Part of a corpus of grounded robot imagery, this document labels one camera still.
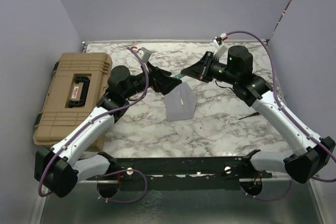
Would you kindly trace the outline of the green white glue stick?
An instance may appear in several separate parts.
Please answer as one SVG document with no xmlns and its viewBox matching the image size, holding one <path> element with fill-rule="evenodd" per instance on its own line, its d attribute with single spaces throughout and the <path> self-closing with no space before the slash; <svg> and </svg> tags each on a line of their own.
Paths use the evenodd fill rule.
<svg viewBox="0 0 336 224">
<path fill-rule="evenodd" d="M 182 80 L 183 77 L 185 77 L 185 75 L 182 74 L 182 73 L 178 73 L 174 76 L 174 78 L 177 79 L 177 80 Z"/>
</svg>

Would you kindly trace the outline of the grey paper envelope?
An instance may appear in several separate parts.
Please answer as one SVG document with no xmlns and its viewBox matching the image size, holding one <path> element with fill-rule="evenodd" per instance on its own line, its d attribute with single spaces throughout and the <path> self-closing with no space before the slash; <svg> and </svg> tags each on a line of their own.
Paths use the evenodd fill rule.
<svg viewBox="0 0 336 224">
<path fill-rule="evenodd" d="M 191 87 L 182 82 L 164 96 L 168 122 L 190 120 L 194 117 L 197 97 Z"/>
</svg>

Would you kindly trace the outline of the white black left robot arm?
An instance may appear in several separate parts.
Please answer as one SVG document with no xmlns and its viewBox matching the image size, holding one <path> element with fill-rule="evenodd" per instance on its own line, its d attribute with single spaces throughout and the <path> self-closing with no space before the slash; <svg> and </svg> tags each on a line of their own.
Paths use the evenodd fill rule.
<svg viewBox="0 0 336 224">
<path fill-rule="evenodd" d="M 169 71 L 150 63 L 141 63 L 141 68 L 143 72 L 133 76 L 126 66 L 114 67 L 105 94 L 89 116 L 59 143 L 51 148 L 38 149 L 34 177 L 39 182 L 39 196 L 54 193 L 62 198 L 78 182 L 100 175 L 110 179 L 115 175 L 116 160 L 109 154 L 100 152 L 88 159 L 80 159 L 80 156 L 132 106 L 128 100 L 130 97 L 140 93 L 138 99 L 142 100 L 148 88 L 167 95 L 182 83 Z"/>
</svg>

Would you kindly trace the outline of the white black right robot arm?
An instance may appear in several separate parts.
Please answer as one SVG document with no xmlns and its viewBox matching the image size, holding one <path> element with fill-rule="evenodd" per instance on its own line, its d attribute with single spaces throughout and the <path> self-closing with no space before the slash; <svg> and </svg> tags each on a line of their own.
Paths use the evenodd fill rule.
<svg viewBox="0 0 336 224">
<path fill-rule="evenodd" d="M 232 85 L 236 97 L 261 114 L 289 144 L 290 152 L 255 150 L 249 153 L 245 157 L 247 161 L 241 164 L 246 177 L 267 170 L 286 173 L 296 182 L 306 183 L 326 166 L 335 141 L 309 129 L 276 99 L 271 84 L 253 73 L 253 55 L 245 46 L 232 46 L 227 52 L 227 62 L 221 63 L 217 54 L 207 51 L 181 74 L 206 83 L 217 80 Z"/>
</svg>

